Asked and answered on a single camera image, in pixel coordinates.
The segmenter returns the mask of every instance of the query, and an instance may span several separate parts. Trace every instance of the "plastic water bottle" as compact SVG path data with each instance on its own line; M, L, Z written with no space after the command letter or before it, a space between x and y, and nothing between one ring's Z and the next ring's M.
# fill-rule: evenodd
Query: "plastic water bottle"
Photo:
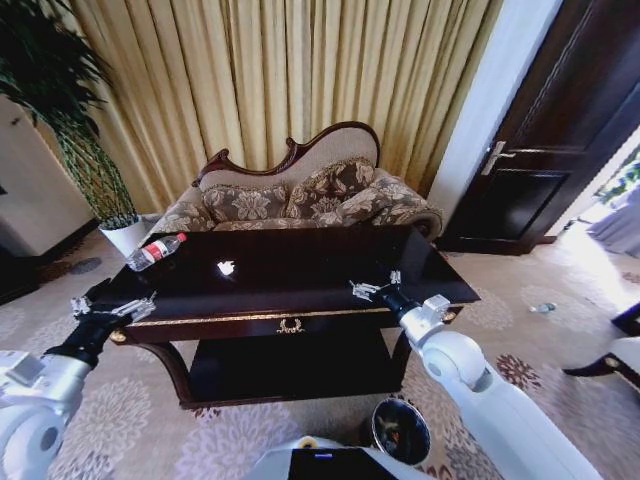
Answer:
M164 257L171 255L186 239L187 236L184 233L159 238L146 247L139 248L133 252L129 258L127 258L127 265L129 265L131 270L140 272L158 260L162 260Z
M555 303L541 303L537 307L529 307L529 311L533 313L549 313L558 308Z

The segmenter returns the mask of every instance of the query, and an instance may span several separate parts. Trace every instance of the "floral carpet pattern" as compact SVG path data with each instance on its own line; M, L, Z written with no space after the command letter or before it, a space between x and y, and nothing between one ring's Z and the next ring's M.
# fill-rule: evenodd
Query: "floral carpet pattern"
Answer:
M574 378L561 368L591 363L622 336L609 320L640 298L640 282L634 281L640 278L640 260L606 253L573 228L556 244L522 257L466 253L448 259L483 300L466 307L447 328L473 337L496 370L530 395L604 478L637 478L637 393L615 375ZM1 349L40 354L63 341L74 327L69 298L124 264L98 232L64 262L74 271L60 270L38 291L0 306ZM529 312L547 302L557 309ZM385 332L388 341L397 335L397 329ZM195 351L194 342L176 347L187 361ZM112 344L105 346L84 394L51 479L238 479L267 449L305 434L357 444L363 420L386 397L183 411L153 354ZM415 356L399 395L430 426L425 473L440 480L501 478Z

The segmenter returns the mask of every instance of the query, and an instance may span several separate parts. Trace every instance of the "white wall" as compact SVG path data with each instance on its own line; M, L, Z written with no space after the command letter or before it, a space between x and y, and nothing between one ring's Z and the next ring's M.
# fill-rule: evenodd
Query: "white wall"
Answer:
M451 218L562 0L504 0L427 200Z
M8 192L0 195L0 244L15 255L41 255L93 217L30 119L4 97L0 185Z
M614 173L620 168L620 165L631 155L635 148L640 145L640 126L631 134L626 142L618 149L616 153L609 159L609 161L602 167L602 170L598 172L593 180L587 185L587 187L578 195L569 208L562 214L558 221L547 232L548 236L557 236L567 224L569 220L577 217L581 213L584 213L591 205L593 196L598 189L604 185L613 176Z

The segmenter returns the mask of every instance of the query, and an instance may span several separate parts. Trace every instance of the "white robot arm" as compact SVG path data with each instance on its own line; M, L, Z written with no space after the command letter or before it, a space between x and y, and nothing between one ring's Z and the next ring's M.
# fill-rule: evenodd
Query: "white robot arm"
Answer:
M84 379L98 364L109 335L155 308L152 297L110 311L92 311L90 297L108 283L74 299L79 325L42 358L0 352L0 480L46 478L66 426L80 407Z
M601 478L533 400L489 365L474 340L442 331L447 299L437 295L420 305L397 285L370 287L364 288L399 319L425 369L457 404L465 426L505 479Z

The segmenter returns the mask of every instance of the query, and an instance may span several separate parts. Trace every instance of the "curtain fold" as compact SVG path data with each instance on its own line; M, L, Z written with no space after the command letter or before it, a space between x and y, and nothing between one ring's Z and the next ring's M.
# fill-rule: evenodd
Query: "curtain fold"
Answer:
M70 0L110 65L100 142L142 212L222 148L251 169L285 138L370 124L381 166L427 193L499 0Z

